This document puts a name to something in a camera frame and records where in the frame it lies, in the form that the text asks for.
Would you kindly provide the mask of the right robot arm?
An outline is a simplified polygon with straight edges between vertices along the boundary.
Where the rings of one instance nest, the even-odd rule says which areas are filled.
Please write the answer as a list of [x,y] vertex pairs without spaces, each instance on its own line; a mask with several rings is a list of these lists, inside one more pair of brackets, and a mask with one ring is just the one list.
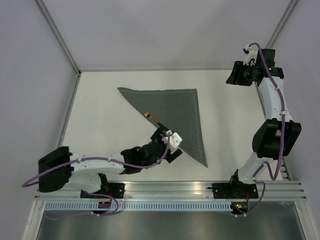
[[246,86],[256,84],[264,107],[265,121],[252,139],[252,154],[231,176],[228,192],[235,198],[255,191],[257,178],[264,168],[270,179],[279,175],[282,160],[292,150],[302,126],[294,122],[286,103],[284,73],[275,66],[274,49],[247,45],[244,61],[234,63],[227,84]]

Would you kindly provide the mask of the gold fork green handle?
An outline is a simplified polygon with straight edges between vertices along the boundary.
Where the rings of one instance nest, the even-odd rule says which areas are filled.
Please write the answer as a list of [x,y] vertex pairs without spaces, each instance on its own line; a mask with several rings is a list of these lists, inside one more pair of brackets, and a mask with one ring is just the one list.
[[157,119],[155,119],[148,111],[143,112],[144,116],[148,118],[149,120],[154,121],[159,127],[164,128],[165,130],[168,130],[166,126],[164,126],[161,122],[159,122]]

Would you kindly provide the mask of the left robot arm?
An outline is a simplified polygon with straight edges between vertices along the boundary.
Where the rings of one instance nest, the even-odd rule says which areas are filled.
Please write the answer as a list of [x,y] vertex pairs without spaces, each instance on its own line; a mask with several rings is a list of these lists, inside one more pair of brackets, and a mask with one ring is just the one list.
[[80,190],[83,198],[89,194],[104,198],[110,192],[108,174],[133,175],[162,161],[171,163],[183,153],[182,141],[178,133],[159,127],[149,143],[107,156],[78,155],[61,146],[38,161],[38,190],[52,193],[73,189]]

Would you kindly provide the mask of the grey cloth napkin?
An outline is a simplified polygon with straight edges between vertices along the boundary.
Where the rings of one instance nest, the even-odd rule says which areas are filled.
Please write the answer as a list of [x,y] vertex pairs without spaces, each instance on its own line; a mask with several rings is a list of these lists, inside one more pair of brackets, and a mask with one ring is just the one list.
[[208,167],[195,88],[134,90],[119,87],[118,91],[140,114],[147,111],[165,127],[178,133],[182,138],[179,147],[198,163]]

